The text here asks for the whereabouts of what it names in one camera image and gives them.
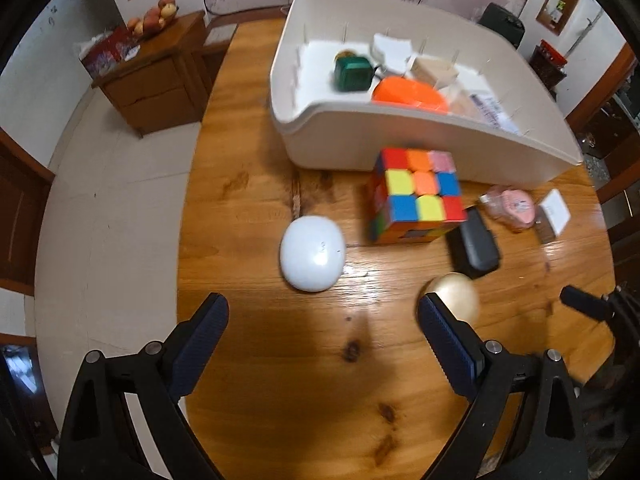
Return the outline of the gold round compact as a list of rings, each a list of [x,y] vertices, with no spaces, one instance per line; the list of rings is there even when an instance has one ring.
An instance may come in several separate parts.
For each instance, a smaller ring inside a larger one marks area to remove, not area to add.
[[[446,304],[454,317],[474,326],[480,316],[480,295],[473,281],[466,275],[449,272],[433,278],[424,292],[434,292]]]

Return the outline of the white USB charger block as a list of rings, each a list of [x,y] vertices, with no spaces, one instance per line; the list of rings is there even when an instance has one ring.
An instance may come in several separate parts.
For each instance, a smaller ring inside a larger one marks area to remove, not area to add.
[[[541,244],[554,242],[570,221],[570,210],[557,188],[544,196],[536,205],[534,229]]]

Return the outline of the black power adapter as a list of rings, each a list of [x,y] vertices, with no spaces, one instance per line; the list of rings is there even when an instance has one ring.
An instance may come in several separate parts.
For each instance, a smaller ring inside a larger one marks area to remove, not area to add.
[[[466,220],[445,237],[454,272],[477,280],[499,269],[501,254],[494,233],[486,226],[480,211],[465,209]]]

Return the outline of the pink correction tape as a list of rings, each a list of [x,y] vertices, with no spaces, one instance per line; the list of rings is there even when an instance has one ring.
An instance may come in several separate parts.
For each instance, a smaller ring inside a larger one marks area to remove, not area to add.
[[[513,232],[528,230],[535,222],[532,196],[519,188],[493,186],[478,198],[478,203],[491,219]]]

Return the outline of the multicolour puzzle cube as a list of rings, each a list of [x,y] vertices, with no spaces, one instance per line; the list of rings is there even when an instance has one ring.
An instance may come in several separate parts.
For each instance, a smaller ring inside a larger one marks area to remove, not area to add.
[[[368,184],[376,244],[429,243],[468,220],[452,155],[383,148]]]

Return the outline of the labelled clear plastic box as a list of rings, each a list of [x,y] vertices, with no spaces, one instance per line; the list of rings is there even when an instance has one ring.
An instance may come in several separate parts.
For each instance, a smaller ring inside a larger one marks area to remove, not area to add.
[[[494,128],[521,136],[521,130],[515,125],[512,117],[504,110],[500,102],[489,91],[477,91],[469,94],[469,97],[480,112],[484,121]]]

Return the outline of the clear plastic card box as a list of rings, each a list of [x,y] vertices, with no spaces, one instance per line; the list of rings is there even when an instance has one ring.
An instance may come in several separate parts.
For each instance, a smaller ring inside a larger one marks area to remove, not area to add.
[[[450,84],[438,92],[444,97],[450,115],[463,117],[474,122],[486,122],[483,113],[471,99],[469,92],[460,84]]]

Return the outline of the orange round case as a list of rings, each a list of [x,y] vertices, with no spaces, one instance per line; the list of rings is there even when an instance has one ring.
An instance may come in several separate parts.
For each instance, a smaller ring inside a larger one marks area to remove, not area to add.
[[[431,113],[448,114],[444,97],[429,84],[404,77],[389,76],[374,88],[371,100],[377,103],[406,106]]]

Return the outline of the beige wooden piece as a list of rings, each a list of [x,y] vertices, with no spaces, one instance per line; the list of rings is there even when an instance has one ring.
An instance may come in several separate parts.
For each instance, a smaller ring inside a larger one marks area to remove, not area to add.
[[[459,72],[454,64],[442,58],[426,58],[418,56],[414,59],[410,73],[417,81],[441,89],[454,84],[459,76]]]

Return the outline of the green square perfume bottle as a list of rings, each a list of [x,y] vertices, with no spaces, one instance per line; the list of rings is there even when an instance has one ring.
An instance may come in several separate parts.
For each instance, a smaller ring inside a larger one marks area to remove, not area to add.
[[[370,60],[354,51],[338,52],[334,58],[333,84],[338,92],[367,92],[374,73]]]

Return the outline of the white gua sha board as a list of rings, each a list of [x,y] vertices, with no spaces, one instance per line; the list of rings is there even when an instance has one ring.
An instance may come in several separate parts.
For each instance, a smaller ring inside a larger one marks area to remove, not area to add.
[[[404,76],[413,55],[412,43],[408,39],[399,39],[380,34],[373,35],[370,44],[372,58],[382,66],[386,73]]]

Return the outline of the white plastic storage bin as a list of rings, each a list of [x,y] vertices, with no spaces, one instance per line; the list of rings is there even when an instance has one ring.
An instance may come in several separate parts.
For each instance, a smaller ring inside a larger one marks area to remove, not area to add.
[[[504,38],[401,0],[293,0],[270,70],[295,165],[369,170],[384,148],[454,158],[461,179],[536,188],[582,162],[549,92]]]

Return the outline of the wooden drawer cabinet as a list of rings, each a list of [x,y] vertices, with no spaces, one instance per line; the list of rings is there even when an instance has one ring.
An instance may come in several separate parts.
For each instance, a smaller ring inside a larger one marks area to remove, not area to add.
[[[210,92],[196,60],[205,38],[202,11],[180,16],[92,85],[139,136],[199,122]]]

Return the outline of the red tissue box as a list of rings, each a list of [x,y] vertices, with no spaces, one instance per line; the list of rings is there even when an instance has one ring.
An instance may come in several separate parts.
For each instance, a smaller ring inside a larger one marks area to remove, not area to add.
[[[96,79],[131,58],[130,51],[137,46],[132,32],[124,26],[118,26],[74,44],[74,53],[89,76]]]

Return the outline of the long wooden TV bench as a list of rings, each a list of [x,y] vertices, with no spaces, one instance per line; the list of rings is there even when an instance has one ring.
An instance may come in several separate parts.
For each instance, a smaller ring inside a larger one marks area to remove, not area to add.
[[[288,4],[285,6],[267,6],[266,8],[239,11],[210,18],[206,24],[206,37],[201,48],[201,55],[226,52],[236,30],[241,24],[285,18],[288,15],[289,7]]]

